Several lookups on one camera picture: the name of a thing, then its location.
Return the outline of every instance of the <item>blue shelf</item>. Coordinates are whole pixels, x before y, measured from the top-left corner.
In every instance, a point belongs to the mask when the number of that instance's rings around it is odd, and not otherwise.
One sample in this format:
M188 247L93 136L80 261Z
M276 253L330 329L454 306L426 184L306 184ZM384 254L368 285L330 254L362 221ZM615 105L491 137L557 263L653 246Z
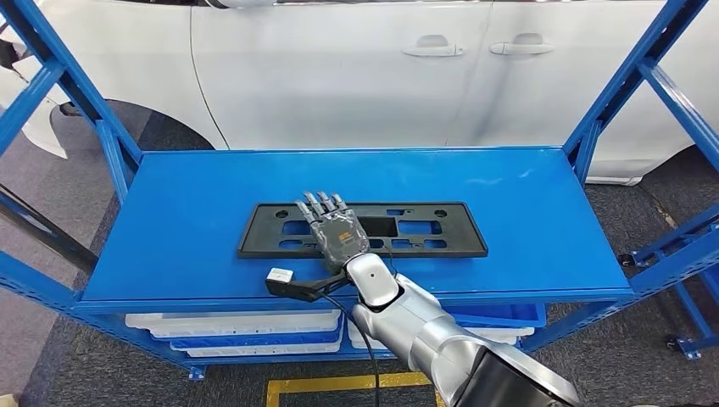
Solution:
M144 156L75 307L331 308L273 298L265 288L270 267L292 269L297 280L324 278L319 260L236 256L257 202L292 202L304 190L340 192L354 202L467 203L487 258L394 260L445 305L632 294L559 148L156 152ZM355 291L347 286L335 295L351 304Z

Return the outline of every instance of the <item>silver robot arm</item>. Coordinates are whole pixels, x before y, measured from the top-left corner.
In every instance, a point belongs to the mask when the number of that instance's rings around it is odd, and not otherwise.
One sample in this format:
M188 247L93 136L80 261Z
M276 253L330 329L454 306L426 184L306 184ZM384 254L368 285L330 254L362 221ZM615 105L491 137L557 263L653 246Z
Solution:
M352 258L346 270L359 291L358 328L422 371L447 406L580 405L571 383L519 349L458 326L434 296L392 276L376 254Z
M513 346L458 326L434 296L405 276L393 276L379 256L367 253L369 238L354 211L337 194L317 195L320 200L305 192L307 203L296 204L326 268L359 291L359 303L352 309L357 327L384 343L411 370L422 371L448 407L580 405L571 383ZM288 295L285 288L268 284L276 295L307 299Z

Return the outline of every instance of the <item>white car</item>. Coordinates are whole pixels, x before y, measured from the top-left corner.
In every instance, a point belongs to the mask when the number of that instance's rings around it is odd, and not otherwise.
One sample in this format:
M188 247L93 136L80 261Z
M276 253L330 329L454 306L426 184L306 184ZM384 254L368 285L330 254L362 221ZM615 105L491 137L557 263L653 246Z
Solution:
M105 98L166 114L218 149L559 144L665 3L204 1L39 3ZM717 17L710 2L662 63L715 127ZM0 38L22 50L11 29ZM7 107L39 64L25 53L3 65ZM50 113L67 103L55 88L24 128L60 156L71 142ZM632 184L691 143L642 85L590 175Z

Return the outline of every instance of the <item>plastic crate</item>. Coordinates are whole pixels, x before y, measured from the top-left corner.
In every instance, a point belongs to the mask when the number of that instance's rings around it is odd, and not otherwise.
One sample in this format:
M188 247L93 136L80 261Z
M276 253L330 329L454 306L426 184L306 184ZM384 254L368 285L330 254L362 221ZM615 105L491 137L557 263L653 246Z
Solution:
M323 332L313 337L310 334L297 335L287 334L283 338L285 343L275 343L276 337L279 335L238 335L241 337L265 337L265 343L253 342L249 345L237 345L237 346L202 346L202 347L190 347L185 348L181 346L175 346L174 341L170 341L170 347L174 350L180 350L187 352L190 357L203 358L203 357L221 357L221 356L246 356L246 355L268 355L268 354L325 354L337 352L340 349L343 339L343 328L344 318L337 326L337 329L331 332ZM206 338L209 340L215 340L218 337ZM308 343L304 342L308 339L321 340L323 342Z
M518 337L534 333L535 327L547 325L544 304L481 304L443 306L457 325L462 326L489 340L516 344ZM365 341L353 324L348 327L349 339L354 348L366 348ZM371 338L370 346L377 349L386 347Z
M481 304L443 307L463 327L539 328L547 325L544 304Z
M508 343L514 345L517 342L518 337L525 337L534 333L534 328L481 328L481 327L467 327L467 331L478 335L479 337L485 337L490 341ZM352 347L357 349L365 349L365 341L360 335L360 331L353 324L348 324L347 328L349 334L349 340L352 342ZM384 350L387 349L381 342L367 337L370 340L370 346L373 349Z
M166 339L335 331L339 317L339 309L128 314L125 323L133 328L147 329L157 339Z

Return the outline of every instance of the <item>caster wheel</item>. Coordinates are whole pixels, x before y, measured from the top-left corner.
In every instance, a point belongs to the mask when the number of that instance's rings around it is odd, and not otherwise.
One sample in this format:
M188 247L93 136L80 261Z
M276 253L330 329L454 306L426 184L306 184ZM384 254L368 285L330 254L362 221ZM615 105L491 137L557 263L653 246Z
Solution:
M681 352L682 349L679 348L679 343L677 342L678 337L674 335L667 335L664 337L664 344L666 345L669 350L673 352Z

